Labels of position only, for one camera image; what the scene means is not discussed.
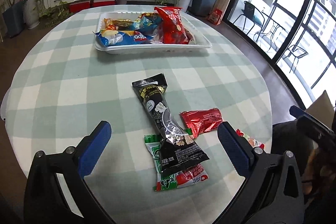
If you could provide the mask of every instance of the metal screw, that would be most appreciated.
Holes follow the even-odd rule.
[[[71,154],[71,153],[73,153],[74,151],[75,151],[75,148],[74,148],[73,146],[69,146],[69,147],[65,150],[65,152],[68,153],[68,154]]]
[[[37,158],[41,157],[42,155],[43,155],[43,151],[42,151],[42,150],[37,151],[36,154],[35,154],[35,156],[36,156]]]
[[[294,154],[293,154],[293,152],[292,151],[286,151],[286,155],[288,156],[288,157],[293,157],[294,156]]]
[[[257,154],[262,154],[263,153],[263,150],[260,148],[260,147],[256,147],[254,149],[254,152],[256,152]]]

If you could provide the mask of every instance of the dark floor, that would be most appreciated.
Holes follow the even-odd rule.
[[[227,37],[259,70],[269,90],[273,124],[293,120],[288,110],[290,106],[296,105],[296,102],[286,85],[260,54],[225,23],[214,26],[204,19],[201,20]],[[17,68],[30,49],[51,29],[51,27],[26,29],[17,37],[5,38],[4,42],[0,43],[0,98],[4,97],[11,86]],[[22,216],[26,177],[16,161],[3,121],[0,121],[0,151],[2,152],[0,158],[0,201],[2,196],[9,207]]]

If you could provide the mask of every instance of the round table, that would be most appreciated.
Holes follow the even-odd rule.
[[[156,171],[144,144],[155,134],[131,83],[163,72],[172,114],[220,109],[234,129],[266,144],[270,151],[272,116],[265,81],[224,36],[190,15],[184,16],[212,43],[206,52],[109,55],[95,49],[101,12],[153,11],[153,6],[116,5],[83,10],[50,31],[15,73],[7,102],[6,129],[17,160],[28,175],[36,151],[60,153],[108,121],[112,137],[85,181],[117,223],[212,223],[243,178],[221,146],[217,132],[196,142],[210,160],[209,179],[196,185],[155,192]],[[74,212],[80,214],[59,177]]]

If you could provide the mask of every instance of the blue gripper pad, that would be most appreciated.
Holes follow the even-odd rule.
[[[111,125],[106,121],[101,121],[95,130],[77,145],[78,173],[82,179],[91,174],[111,135]]]
[[[238,136],[228,122],[222,122],[218,126],[217,136],[238,175],[247,178],[254,162],[251,145],[244,137]]]

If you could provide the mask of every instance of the red storage box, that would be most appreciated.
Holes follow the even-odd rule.
[[[93,0],[92,7],[115,5],[116,0]]]
[[[69,4],[70,13],[77,13],[85,9],[91,8],[90,0],[83,0],[76,3]]]

